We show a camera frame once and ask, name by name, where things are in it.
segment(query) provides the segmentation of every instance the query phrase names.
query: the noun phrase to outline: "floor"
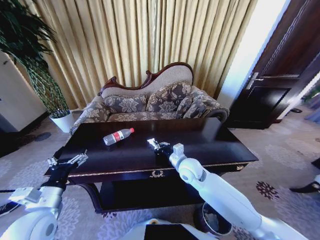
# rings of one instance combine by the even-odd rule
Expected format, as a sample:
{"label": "floor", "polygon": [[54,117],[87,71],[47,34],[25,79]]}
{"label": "floor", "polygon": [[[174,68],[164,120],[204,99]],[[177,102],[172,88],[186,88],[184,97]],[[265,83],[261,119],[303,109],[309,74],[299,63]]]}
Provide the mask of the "floor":
{"label": "floor", "polygon": [[[261,214],[279,218],[310,240],[320,236],[320,194],[299,194],[290,187],[310,183],[320,170],[310,164],[320,157],[320,125],[304,120],[310,113],[290,112],[281,123],[265,130],[233,129],[260,161],[241,172],[223,178],[245,194]],[[48,118],[32,133],[32,140],[19,150],[0,158],[0,190],[38,187],[48,168],[46,159],[65,144],[69,135],[62,133]],[[9,194],[0,193],[0,206]],[[68,186],[63,194],[63,210],[58,219],[57,240],[115,240],[138,222],[159,218],[174,223],[193,224],[195,205],[143,209],[96,214],[84,189]],[[0,234],[18,217],[23,207],[0,217]],[[223,240],[252,240],[243,229],[234,228]]]}

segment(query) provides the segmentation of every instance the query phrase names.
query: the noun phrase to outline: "sofa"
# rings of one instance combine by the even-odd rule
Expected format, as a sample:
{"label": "sofa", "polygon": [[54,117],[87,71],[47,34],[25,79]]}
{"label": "sofa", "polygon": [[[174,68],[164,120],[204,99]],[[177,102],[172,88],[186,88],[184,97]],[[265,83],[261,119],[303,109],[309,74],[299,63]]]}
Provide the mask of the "sofa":
{"label": "sofa", "polygon": [[165,66],[158,73],[146,71],[144,83],[126,87],[114,76],[101,88],[70,129],[82,123],[218,118],[222,123],[229,110],[193,85],[192,68],[184,62]]}

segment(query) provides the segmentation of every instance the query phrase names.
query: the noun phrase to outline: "door handle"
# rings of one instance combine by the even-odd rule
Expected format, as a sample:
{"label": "door handle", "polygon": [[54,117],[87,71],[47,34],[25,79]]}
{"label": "door handle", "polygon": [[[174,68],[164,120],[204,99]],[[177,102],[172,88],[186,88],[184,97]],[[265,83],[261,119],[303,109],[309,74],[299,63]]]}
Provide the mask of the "door handle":
{"label": "door handle", "polygon": [[257,78],[258,74],[259,74],[258,72],[255,72],[253,74],[253,76],[250,78],[250,81],[249,81],[248,85],[245,88],[246,90],[249,90],[252,87],[252,84],[254,84],[255,81],[263,81],[264,80],[263,78]]}

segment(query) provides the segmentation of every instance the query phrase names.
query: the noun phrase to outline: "trash can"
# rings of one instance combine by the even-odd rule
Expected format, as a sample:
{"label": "trash can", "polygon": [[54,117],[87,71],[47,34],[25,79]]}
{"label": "trash can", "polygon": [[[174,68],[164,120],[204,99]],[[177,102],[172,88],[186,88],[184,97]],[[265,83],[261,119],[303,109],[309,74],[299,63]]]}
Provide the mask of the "trash can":
{"label": "trash can", "polygon": [[232,230],[232,224],[206,202],[194,212],[193,221],[196,229],[217,237],[228,235]]}

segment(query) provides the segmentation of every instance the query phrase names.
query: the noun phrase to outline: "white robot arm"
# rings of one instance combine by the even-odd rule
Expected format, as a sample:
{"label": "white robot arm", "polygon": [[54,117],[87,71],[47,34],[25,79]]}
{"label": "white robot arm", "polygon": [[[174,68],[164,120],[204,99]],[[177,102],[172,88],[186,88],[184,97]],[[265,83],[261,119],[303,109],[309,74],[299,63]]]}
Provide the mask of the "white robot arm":
{"label": "white robot arm", "polygon": [[217,174],[207,171],[198,160],[187,158],[184,146],[148,140],[156,154],[164,154],[178,171],[181,179],[198,190],[200,196],[227,221],[246,229],[261,240],[307,240],[301,233],[279,219],[259,214],[251,202]]}
{"label": "white robot arm", "polygon": [[30,213],[11,224],[0,240],[53,240],[68,175],[87,158],[86,153],[81,153],[67,162],[57,163],[52,157],[48,159],[51,176],[39,190],[34,187],[16,189],[9,199],[25,205],[25,209]]}

